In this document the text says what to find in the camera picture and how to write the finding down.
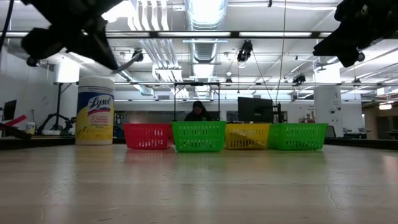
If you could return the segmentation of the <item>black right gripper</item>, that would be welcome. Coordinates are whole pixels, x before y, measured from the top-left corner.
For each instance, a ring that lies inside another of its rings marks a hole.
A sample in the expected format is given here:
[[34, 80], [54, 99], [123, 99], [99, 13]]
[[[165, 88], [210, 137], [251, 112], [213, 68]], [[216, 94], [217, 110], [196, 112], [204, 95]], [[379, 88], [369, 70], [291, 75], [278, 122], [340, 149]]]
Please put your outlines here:
[[397, 31], [396, 0], [343, 0], [334, 18], [340, 24], [314, 46], [314, 56], [336, 56], [350, 67], [364, 56], [360, 50], [376, 39], [388, 39]]

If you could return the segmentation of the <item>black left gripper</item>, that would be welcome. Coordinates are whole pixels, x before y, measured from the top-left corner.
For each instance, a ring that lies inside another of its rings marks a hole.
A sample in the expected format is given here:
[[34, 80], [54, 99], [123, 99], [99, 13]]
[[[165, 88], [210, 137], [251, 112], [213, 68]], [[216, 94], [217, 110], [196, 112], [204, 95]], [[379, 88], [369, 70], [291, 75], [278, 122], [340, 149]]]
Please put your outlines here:
[[50, 26], [33, 28], [22, 40], [22, 48], [32, 59], [48, 58], [63, 48], [67, 52], [90, 58], [110, 70], [117, 70], [118, 63], [109, 46], [104, 29], [94, 29], [100, 18], [97, 14], [57, 14], [46, 17]]

